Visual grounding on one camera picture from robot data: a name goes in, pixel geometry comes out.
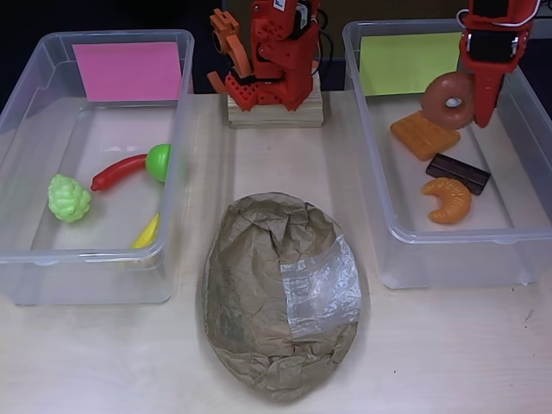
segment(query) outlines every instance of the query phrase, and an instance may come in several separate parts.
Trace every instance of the plastic storage bin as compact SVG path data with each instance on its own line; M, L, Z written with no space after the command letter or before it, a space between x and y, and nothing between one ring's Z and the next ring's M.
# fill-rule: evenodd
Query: plastic storage bin
M429 221L420 193L429 162L395 139L391 123L419 110L419 95L365 97L361 38L460 31L455 21L352 22L343 31L346 89L354 91L364 136L356 137L379 276L391 288L527 284L552 266L552 122L521 70L506 76L492 122L470 125L445 154L487 170L470 215L452 226Z
M90 103L73 44L174 41L179 101ZM182 215L186 100L193 38L184 30L50 34L30 58L0 116L0 292L16 304L158 303L171 296L166 259ZM172 144L166 183L144 173L92 194L82 220L56 220L47 207L55 173L90 185L118 160ZM131 242L156 212L157 238Z

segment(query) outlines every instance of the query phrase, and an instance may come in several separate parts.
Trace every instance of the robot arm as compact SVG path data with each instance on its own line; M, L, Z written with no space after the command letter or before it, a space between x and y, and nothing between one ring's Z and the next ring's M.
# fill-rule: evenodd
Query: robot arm
M506 73L524 54L540 0L470 0L459 23L461 62L474 73L475 123L485 127L492 116Z
M319 4L320 0L255 0L251 5L251 59L239 42L239 24L230 13L215 10L211 24L219 52L234 65L224 89L243 110L256 104L283 104L296 110L311 94ZM214 84L222 89L216 79Z

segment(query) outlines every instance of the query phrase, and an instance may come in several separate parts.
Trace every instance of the wooden block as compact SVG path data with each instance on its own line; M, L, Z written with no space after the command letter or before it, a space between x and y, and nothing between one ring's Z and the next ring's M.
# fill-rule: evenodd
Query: wooden block
M242 110L228 95L228 118L232 129L246 128L320 128L322 127L323 101L318 73L314 76L313 90L295 111L284 105L256 105L249 112Z

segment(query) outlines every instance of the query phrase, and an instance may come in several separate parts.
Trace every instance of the orange cracker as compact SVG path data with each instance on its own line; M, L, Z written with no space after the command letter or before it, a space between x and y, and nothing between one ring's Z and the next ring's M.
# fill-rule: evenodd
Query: orange cracker
M443 129L425 119L420 112L399 119L391 125L391 132L421 161L432 159L460 140L453 129Z

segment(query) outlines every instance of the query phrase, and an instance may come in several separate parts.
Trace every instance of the pink sticky note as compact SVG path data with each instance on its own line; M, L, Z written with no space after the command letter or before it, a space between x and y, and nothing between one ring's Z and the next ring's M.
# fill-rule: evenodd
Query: pink sticky note
M166 101L180 93L175 42L73 45L89 101Z

